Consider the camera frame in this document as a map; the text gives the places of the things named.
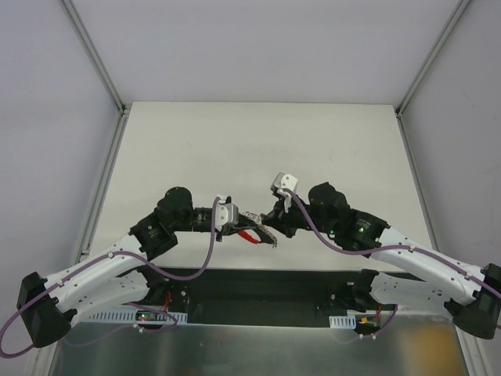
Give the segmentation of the red handled key organizer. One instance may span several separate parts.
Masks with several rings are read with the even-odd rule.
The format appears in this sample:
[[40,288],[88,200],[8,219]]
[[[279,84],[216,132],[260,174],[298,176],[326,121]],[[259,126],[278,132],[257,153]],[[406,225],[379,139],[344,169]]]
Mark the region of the red handled key organizer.
[[239,213],[236,234],[255,245],[268,244],[272,248],[278,245],[276,236],[262,223],[262,215],[249,211]]

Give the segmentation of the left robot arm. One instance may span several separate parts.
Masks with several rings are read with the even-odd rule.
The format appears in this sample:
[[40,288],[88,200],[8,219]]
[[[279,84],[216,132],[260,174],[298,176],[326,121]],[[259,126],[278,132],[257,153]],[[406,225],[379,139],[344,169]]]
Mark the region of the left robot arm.
[[16,307],[33,347],[59,341],[101,309],[142,299],[160,303],[166,287],[153,260],[177,245],[178,232],[209,233],[210,248],[234,234],[254,244],[276,245],[259,217],[241,213],[231,197],[196,208],[188,189],[173,187],[152,213],[106,250],[47,277],[33,272],[22,279]]

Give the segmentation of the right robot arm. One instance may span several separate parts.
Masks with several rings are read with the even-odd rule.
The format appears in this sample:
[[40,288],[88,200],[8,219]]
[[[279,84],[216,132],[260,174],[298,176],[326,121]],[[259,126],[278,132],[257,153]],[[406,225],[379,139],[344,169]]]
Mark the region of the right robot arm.
[[411,240],[383,219],[352,208],[329,183],[312,187],[303,201],[297,180],[279,174],[270,190],[277,202],[262,222],[288,238],[311,231],[327,248],[362,256],[410,274],[398,279],[375,270],[362,271],[351,291],[361,309],[391,304],[418,307],[450,319],[460,330],[491,340],[499,330],[500,268],[477,266]]

